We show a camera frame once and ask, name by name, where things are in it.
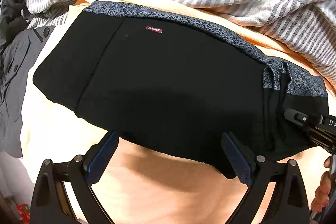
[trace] seam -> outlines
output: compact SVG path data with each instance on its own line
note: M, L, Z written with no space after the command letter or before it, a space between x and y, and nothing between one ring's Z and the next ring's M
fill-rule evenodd
M42 36L40 36L40 34L38 33L38 31L37 31L36 29L33 29L33 31L34 31L34 33L36 34L37 38L38 38L41 42L43 42L43 38L42 38Z
M118 29L115 31L115 34L110 38L110 41L106 44L106 46L105 46L105 48L104 48L102 54L100 55L99 62L97 63L95 69L93 70L93 72L92 72L91 75L90 75L90 80L87 82L85 88L83 89L81 95L79 96L78 102L77 102L76 107L75 107L75 110L74 110L74 113L75 113L76 115L77 115L77 109L78 109L79 102L80 102L80 100L82 99L83 94L84 94L85 91L87 90L87 87L90 85L90 83L91 83L91 81L92 81L92 78L93 78L93 75L95 74L95 72L96 72L96 70L97 70L97 68L98 68L98 66L99 66L99 64L100 64L100 62L101 62L101 58L102 58L102 56L104 55L104 53L105 53L107 47L110 45L110 43L111 43L113 37L117 34L117 32L119 31L119 29L120 29L121 25L124 23L124 21L125 21L125 17L123 18L122 22L120 23Z

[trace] black fabric pouch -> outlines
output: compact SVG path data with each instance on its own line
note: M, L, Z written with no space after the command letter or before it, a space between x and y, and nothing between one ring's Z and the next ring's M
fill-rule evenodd
M314 146L284 120L284 109L328 112L327 97L288 92L290 73L280 73L277 90L265 87L269 69L197 27L83 11L33 82L91 124L233 178L223 132L234 132L257 155L281 160Z

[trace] jacket button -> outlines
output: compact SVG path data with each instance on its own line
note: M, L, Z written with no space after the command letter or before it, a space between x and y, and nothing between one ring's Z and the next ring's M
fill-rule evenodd
M44 36L44 37L47 37L48 34L49 34L49 32L50 32L50 29L49 29L48 27L46 27L46 28L44 29L44 31L43 31L43 36Z

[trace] wall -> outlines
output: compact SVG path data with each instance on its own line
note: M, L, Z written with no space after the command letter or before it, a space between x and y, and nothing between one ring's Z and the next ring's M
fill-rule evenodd
M8 198L8 197L12 196L12 193L9 190L8 185L6 183L6 180L5 180L5 177L3 175L3 171L2 171L1 166L0 166L0 192L2 193L4 198Z
M13 196L16 204L27 203L31 205L34 183L30 180L26 168L19 159L13 158L6 152L0 152L0 185L1 175L7 186L9 195Z

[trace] skin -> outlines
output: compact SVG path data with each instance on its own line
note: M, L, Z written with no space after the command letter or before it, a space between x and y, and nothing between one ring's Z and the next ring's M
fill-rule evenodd
M330 166L330 157L324 162L324 167L328 168ZM320 186L315 191L315 198L311 203L311 210L315 213L320 213L323 207L327 206L329 203L328 194L331 188L331 182L329 179L329 172L326 171L321 177Z

